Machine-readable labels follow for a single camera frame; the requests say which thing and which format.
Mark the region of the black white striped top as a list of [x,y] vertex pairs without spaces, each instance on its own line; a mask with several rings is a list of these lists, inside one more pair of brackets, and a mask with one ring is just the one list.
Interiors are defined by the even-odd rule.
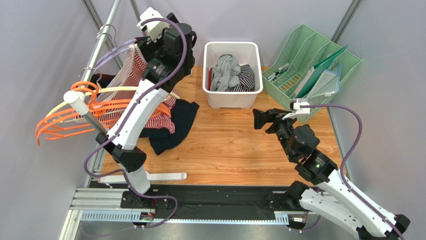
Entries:
[[252,92],[255,88],[255,75],[249,64],[240,66],[238,74],[239,83],[234,87],[229,87],[226,92]]

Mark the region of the grey garment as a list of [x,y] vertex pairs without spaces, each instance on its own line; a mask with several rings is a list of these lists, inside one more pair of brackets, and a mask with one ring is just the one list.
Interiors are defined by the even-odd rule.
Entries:
[[241,67],[238,59],[232,54],[219,56],[211,68],[212,78],[210,90],[213,92],[225,92],[239,84],[238,75]]

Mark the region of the red tank top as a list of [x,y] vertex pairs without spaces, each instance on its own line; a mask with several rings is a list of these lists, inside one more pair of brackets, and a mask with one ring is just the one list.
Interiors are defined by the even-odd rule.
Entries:
[[211,67],[208,71],[208,81],[207,81],[207,89],[211,90],[212,80],[214,77],[213,68]]

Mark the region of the red white striped top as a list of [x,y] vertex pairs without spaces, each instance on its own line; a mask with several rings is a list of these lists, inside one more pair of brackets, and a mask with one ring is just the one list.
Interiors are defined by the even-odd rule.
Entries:
[[[97,87],[104,89],[110,87],[137,87],[142,79],[143,71],[147,68],[147,62],[136,44],[127,46],[124,65],[116,75],[94,74],[90,81]],[[132,99],[136,92],[120,90],[103,92],[97,96],[98,102]],[[144,126],[147,129],[167,129],[171,134],[176,132],[175,123],[172,121],[172,109],[179,98],[179,92],[173,89],[166,99],[153,112]]]

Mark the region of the orange plastic hanger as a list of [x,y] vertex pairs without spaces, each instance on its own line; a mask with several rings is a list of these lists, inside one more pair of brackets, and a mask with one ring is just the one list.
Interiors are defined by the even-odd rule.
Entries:
[[[96,117],[105,129],[109,130],[118,123],[126,107],[125,104],[118,104],[117,106],[107,104],[90,109],[89,112]],[[164,103],[161,103],[148,118],[144,128],[149,130],[166,129],[169,133],[174,134],[176,126],[172,121],[171,110]],[[81,114],[72,108],[68,108],[53,113],[36,125],[35,142],[39,145],[41,138],[53,141],[93,132],[94,130],[95,128]]]

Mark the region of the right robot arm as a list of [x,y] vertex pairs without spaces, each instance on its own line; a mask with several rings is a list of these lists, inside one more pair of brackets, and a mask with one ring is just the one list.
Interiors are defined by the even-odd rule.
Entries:
[[267,134],[275,134],[286,158],[307,182],[334,197],[334,202],[306,184],[295,181],[284,193],[291,208],[303,208],[338,225],[357,240],[402,240],[411,221],[403,214],[393,214],[361,192],[340,171],[337,164],[318,150],[320,140],[308,124],[295,127],[291,111],[253,110],[254,129],[265,124]]

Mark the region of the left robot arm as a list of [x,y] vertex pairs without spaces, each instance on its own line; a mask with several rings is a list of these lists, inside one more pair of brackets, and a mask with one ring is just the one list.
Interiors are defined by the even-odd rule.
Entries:
[[130,191],[141,198],[150,199],[146,192],[151,183],[144,169],[147,159],[145,152],[136,144],[140,133],[154,110],[172,91],[174,86],[186,77],[192,69],[191,54],[196,35],[188,24],[174,19],[153,17],[142,21],[142,25],[164,22],[169,27],[160,30],[162,45],[149,50],[147,68],[142,74],[138,88],[118,122],[107,133],[99,133],[96,141],[119,165]]

